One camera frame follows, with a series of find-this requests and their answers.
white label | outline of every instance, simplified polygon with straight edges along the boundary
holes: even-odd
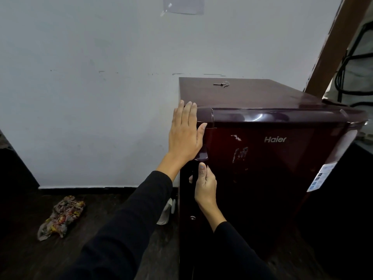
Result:
[[[330,164],[324,164],[319,173],[316,175],[315,179],[311,183],[310,187],[308,188],[307,192],[311,192],[313,190],[317,190],[321,187],[321,185],[324,183],[326,178],[329,176],[330,172],[334,169],[334,166],[337,164],[337,162],[330,163]]]

colorful rag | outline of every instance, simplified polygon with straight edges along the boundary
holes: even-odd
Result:
[[[38,240],[46,240],[53,233],[59,233],[63,238],[68,225],[81,215],[84,207],[84,201],[77,201],[74,196],[64,197],[53,207],[51,216],[40,226]]]

bunch of keys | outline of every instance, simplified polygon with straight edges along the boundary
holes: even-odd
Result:
[[[222,84],[213,84],[213,85],[220,85],[223,88],[225,88],[225,87],[227,87],[229,85],[229,82],[225,80]]]

dark floor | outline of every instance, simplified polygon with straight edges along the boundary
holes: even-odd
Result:
[[[53,279],[74,261],[83,244],[110,219],[131,190],[121,194],[73,192],[86,203],[82,216],[69,227],[65,238],[53,235],[40,242],[36,238],[39,226],[66,194],[39,192],[28,174],[19,175],[22,167],[7,168],[6,176],[14,178],[10,185],[14,191],[0,198],[0,279]],[[268,265],[278,279],[333,279],[317,263],[296,226],[286,230]],[[153,233],[136,279],[178,279],[178,266],[178,221],[172,215],[167,225],[157,226]]]

dark red refrigerator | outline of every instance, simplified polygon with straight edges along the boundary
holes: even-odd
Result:
[[[180,171],[181,279],[205,278],[213,265],[213,233],[194,201],[195,179],[188,180],[198,161],[216,176],[227,221],[266,258],[367,121],[361,110],[272,80],[180,78],[180,95],[207,122],[203,148]]]

